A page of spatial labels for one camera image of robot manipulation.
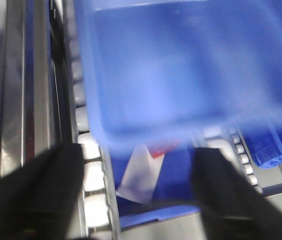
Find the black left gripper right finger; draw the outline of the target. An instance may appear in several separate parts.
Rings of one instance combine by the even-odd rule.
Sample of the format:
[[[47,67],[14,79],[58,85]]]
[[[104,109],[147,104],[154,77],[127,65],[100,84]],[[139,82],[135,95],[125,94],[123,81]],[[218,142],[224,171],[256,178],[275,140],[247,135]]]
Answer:
[[[282,240],[282,212],[255,190],[219,149],[195,149],[192,189],[207,239]]]

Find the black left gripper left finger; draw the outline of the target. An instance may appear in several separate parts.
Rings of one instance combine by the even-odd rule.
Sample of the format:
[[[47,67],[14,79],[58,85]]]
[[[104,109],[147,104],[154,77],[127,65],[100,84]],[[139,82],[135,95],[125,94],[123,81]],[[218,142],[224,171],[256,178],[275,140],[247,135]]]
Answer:
[[[65,143],[0,178],[0,240],[64,240],[83,162],[81,146]]]

